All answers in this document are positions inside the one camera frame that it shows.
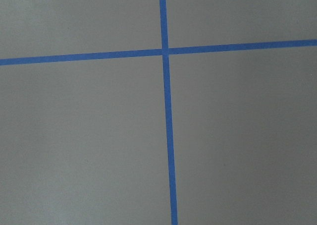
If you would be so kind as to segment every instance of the gray floor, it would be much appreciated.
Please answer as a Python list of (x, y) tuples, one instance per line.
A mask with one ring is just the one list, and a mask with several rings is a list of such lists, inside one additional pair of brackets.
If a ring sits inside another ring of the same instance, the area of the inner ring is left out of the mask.
[[(317, 38), (316, 0), (167, 0), (170, 47)], [(161, 48), (159, 0), (0, 0), (0, 58)], [(317, 47), (170, 56), (180, 225), (317, 224)], [(161, 56), (0, 66), (0, 224), (168, 225)]]

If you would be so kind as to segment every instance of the gray surface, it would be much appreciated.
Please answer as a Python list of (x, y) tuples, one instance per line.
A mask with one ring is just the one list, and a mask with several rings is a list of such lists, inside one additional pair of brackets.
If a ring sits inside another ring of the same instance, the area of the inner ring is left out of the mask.
[(0, 0), (0, 58), (160, 48), (159, 0)]
[(170, 47), (317, 38), (316, 0), (167, 0)]
[(171, 56), (180, 225), (317, 224), (317, 48)]
[(1, 225), (170, 224), (160, 57), (0, 67)]

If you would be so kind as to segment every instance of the vertical blue line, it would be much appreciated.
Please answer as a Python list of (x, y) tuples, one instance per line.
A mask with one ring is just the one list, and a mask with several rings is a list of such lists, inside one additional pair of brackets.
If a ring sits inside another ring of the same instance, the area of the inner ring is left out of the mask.
[(172, 225), (177, 225), (178, 224), (177, 198), (176, 198), (175, 162), (174, 162), (172, 103), (171, 103), (171, 93), (170, 93), (166, 0), (159, 0), (159, 11), (160, 11), (160, 29), (161, 29), (161, 39), (162, 39), (162, 59), (163, 59), (170, 210), (171, 210)]

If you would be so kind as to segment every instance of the blue tape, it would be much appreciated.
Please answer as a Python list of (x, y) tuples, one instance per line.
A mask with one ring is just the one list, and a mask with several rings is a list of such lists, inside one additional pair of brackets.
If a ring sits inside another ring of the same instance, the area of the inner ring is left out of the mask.
[(270, 48), (310, 47), (310, 46), (317, 46), (317, 39), (170, 48), (169, 54), (176, 55), (176, 54), (190, 54), (190, 53), (213, 53), (213, 52), (228, 52), (228, 51), (242, 51), (242, 50), (270, 49)]
[(159, 0), (159, 11), (160, 11), (160, 28), (161, 28), (161, 40), (162, 40), (162, 60), (163, 60), (163, 79), (164, 79), (165, 119), (166, 119), (166, 139), (167, 139), (171, 222), (172, 222), (172, 225), (177, 225), (178, 224), (177, 197), (176, 197), (176, 177), (175, 177), (174, 142), (173, 142), (172, 103), (171, 103), (171, 92), (170, 92), (166, 0)]
[(110, 58), (124, 58), (124, 57), (138, 57), (138, 56), (160, 56), (160, 55), (162, 55), (161, 49), (108, 52), (108, 53), (85, 53), (85, 54), (72, 54), (72, 55), (59, 55), (59, 56), (35, 56), (35, 57), (0, 59), (0, 65), (33, 64), (33, 63), (58, 62), (58, 61), (96, 60), (96, 59), (110, 59)]

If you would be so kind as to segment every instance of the blue stripe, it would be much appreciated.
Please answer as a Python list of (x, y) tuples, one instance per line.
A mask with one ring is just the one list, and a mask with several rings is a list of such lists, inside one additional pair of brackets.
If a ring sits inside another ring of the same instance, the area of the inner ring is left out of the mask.
[(169, 75), (166, 0), (159, 0), (159, 10), (160, 10), (160, 28), (161, 28), (161, 40), (162, 40), (162, 60), (163, 60), (163, 79), (164, 79), (165, 119), (166, 119), (171, 222), (172, 222), (172, 225), (177, 225), (178, 224), (177, 198), (176, 198), (175, 162), (174, 162), (172, 103), (171, 103), (170, 75)]
[(213, 53), (213, 52), (228, 52), (228, 51), (270, 49), (270, 48), (310, 47), (310, 46), (317, 46), (317, 39), (282, 41), (282, 42), (227, 44), (227, 45), (213, 45), (213, 46), (186, 47), (186, 48), (170, 48), (169, 54), (176, 55), (176, 54), (190, 54), (190, 53)]
[(74, 60), (95, 60), (95, 59), (110, 59), (123, 57), (137, 57), (137, 56), (160, 56), (161, 49), (150, 50), (136, 50), (136, 51), (122, 51), (122, 52), (108, 52), (108, 53), (85, 53), (59, 56), (35, 56), (0, 59), (0, 65), (16, 65), (16, 64), (32, 64), (44, 62), (58, 62), (58, 61), (74, 61)]

